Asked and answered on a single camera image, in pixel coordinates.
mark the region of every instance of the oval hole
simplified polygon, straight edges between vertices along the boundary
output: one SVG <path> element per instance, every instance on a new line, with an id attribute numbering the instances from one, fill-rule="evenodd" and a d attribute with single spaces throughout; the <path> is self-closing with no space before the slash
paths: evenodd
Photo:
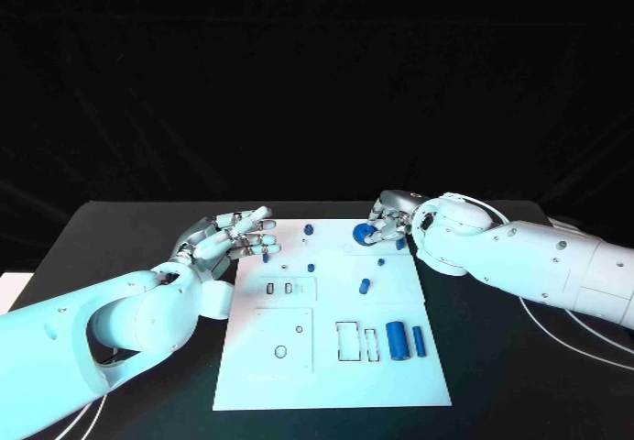
<path id="1" fill-rule="evenodd" d="M 43 323 L 43 333 L 56 340 L 56 330 L 53 329 L 53 326 L 49 323 Z"/>
<path id="2" fill-rule="evenodd" d="M 275 347 L 275 357 L 278 359 L 283 359 L 287 356 L 287 347 L 285 346 L 277 346 Z"/>

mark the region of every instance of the robotic hand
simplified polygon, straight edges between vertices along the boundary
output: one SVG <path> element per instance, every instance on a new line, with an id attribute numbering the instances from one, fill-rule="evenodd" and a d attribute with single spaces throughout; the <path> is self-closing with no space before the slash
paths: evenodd
<path id="1" fill-rule="evenodd" d="M 499 217 L 494 224 L 484 207 Z M 574 229 L 510 222 L 486 203 L 445 193 L 429 199 L 383 191 L 356 242 L 409 234 L 417 257 L 438 272 L 465 275 L 510 294 L 634 328 L 634 250 Z"/>
<path id="2" fill-rule="evenodd" d="M 157 365 L 192 336 L 199 315 L 226 319 L 234 287 L 216 280 L 231 261 L 280 252 L 267 207 L 203 218 L 172 259 L 0 316 L 0 438 L 23 438 Z M 100 364 L 87 332 L 138 353 Z"/>

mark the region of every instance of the blue knob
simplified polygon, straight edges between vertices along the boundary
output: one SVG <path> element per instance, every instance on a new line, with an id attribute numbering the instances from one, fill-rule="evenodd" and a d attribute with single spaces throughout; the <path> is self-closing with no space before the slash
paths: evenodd
<path id="1" fill-rule="evenodd" d="M 365 295 L 370 289 L 370 280 L 368 278 L 360 282 L 359 293 Z"/>

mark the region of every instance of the dark blue cylinder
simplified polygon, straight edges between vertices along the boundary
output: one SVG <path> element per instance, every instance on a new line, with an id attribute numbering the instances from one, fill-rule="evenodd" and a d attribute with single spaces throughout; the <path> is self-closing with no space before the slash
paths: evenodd
<path id="1" fill-rule="evenodd" d="M 386 323 L 389 356 L 392 360 L 409 359 L 409 347 L 406 346 L 405 326 L 401 321 Z"/>
<path id="2" fill-rule="evenodd" d="M 427 356 L 427 351 L 425 351 L 425 343 L 422 342 L 422 331 L 418 326 L 412 327 L 412 331 L 414 331 L 414 342 L 417 344 L 417 356 L 419 358 L 424 358 Z"/>
<path id="3" fill-rule="evenodd" d="M 370 280 L 368 278 L 360 282 L 359 293 L 365 295 L 370 289 Z"/>

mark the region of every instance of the rectangular hole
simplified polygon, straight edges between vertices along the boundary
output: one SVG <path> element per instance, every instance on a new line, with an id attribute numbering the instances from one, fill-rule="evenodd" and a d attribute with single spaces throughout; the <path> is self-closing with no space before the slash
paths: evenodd
<path id="1" fill-rule="evenodd" d="M 366 344 L 368 344 L 368 360 L 369 362 L 379 361 L 379 341 L 376 340 L 376 330 L 366 328 Z"/>
<path id="2" fill-rule="evenodd" d="M 357 322 L 337 322 L 340 339 L 340 361 L 360 361 L 360 341 Z"/>

